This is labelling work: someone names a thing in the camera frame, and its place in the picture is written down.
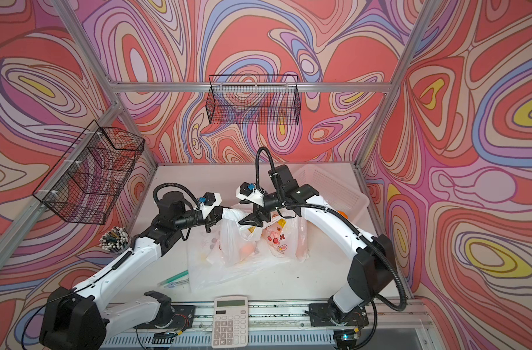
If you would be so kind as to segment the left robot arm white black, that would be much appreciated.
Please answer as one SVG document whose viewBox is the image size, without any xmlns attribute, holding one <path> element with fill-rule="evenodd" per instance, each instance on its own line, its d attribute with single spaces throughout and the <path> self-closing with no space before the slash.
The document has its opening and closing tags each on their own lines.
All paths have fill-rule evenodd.
<svg viewBox="0 0 532 350">
<path fill-rule="evenodd" d="M 171 298 L 151 290 L 111 307 L 113 298 L 146 267 L 162 258 L 193 227 L 210 230 L 222 218 L 222 198 L 206 193 L 187 208 L 182 192 L 156 201 L 158 215 L 132 239 L 130 247 L 107 266 L 71 289 L 58 288 L 47 299 L 39 342 L 49 349 L 99 349 L 103 342 L 139 325 L 168 328 L 175 311 Z"/>
</svg>

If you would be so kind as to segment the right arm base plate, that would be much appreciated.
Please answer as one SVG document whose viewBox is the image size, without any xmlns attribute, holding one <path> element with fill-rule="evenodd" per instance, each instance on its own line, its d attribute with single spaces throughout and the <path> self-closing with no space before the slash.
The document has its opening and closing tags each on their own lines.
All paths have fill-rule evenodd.
<svg viewBox="0 0 532 350">
<path fill-rule="evenodd" d="M 362 329 L 370 324 L 365 308 L 355 307 L 348 313 L 343 313 L 331 303 L 311 303 L 305 314 L 309 317 L 311 326 L 322 327 L 352 327 Z"/>
</svg>

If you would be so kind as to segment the printed white plastic bag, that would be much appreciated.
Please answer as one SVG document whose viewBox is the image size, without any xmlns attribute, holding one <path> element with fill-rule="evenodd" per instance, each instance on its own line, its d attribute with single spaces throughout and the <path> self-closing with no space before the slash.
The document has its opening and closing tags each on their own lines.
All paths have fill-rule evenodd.
<svg viewBox="0 0 532 350">
<path fill-rule="evenodd" d="M 265 224 L 262 238 L 272 254 L 278 258 L 289 258 L 303 262 L 308 259 L 307 222 L 302 217 L 284 219 L 275 215 Z"/>
</svg>

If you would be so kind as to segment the white plastic fruit basket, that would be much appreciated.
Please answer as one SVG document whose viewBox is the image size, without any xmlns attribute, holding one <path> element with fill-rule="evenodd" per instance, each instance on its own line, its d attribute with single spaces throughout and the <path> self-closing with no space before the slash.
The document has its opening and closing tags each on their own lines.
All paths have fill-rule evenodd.
<svg viewBox="0 0 532 350">
<path fill-rule="evenodd" d="M 325 201 L 357 226 L 366 219 L 369 199 L 354 180 L 347 164 L 298 164 L 289 166 L 299 185 L 309 184 Z"/>
</svg>

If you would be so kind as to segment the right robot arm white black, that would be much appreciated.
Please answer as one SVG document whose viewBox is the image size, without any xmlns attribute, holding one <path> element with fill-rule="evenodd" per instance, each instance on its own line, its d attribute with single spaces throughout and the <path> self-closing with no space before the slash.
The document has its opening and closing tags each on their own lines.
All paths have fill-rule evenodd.
<svg viewBox="0 0 532 350">
<path fill-rule="evenodd" d="M 341 322 L 356 307 L 378 299 L 394 311 L 407 306 L 405 286 L 397 272 L 394 249 L 385 236 L 362 230 L 332 208 L 320 192 L 309 184 L 299 185 L 287 166 L 268 172 L 275 191 L 265 192 L 258 182 L 244 182 L 236 191 L 242 204 L 253 211 L 241 225 L 264 227 L 272 213 L 287 209 L 322 230 L 351 259 L 346 282 L 327 301 L 330 317 Z"/>
</svg>

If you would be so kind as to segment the clear plastic bag bottom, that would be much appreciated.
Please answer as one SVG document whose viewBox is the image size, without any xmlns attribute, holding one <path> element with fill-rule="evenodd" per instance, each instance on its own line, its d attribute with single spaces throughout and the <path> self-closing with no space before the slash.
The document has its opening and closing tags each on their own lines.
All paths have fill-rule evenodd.
<svg viewBox="0 0 532 350">
<path fill-rule="evenodd" d="M 218 226 L 213 227 L 210 233 L 206 233 L 204 228 L 196 228 L 191 232 L 187 246 L 187 261 L 190 288 L 193 292 L 218 287 L 229 281 L 243 279 L 293 262 L 293 259 L 274 256 L 265 240 L 260 239 L 254 254 L 242 262 L 233 266 L 212 265 L 206 261 L 206 258 L 213 247 L 213 239 L 218 237 Z"/>
</svg>

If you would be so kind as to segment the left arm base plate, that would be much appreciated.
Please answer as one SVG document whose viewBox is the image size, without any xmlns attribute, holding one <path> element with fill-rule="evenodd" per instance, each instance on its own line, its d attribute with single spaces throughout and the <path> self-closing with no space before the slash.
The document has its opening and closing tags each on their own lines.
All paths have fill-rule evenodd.
<svg viewBox="0 0 532 350">
<path fill-rule="evenodd" d="M 192 327 L 195 317 L 195 305 L 172 305 L 163 311 L 160 309 L 156 318 L 135 326 L 140 330 L 169 329 L 185 331 Z"/>
</svg>

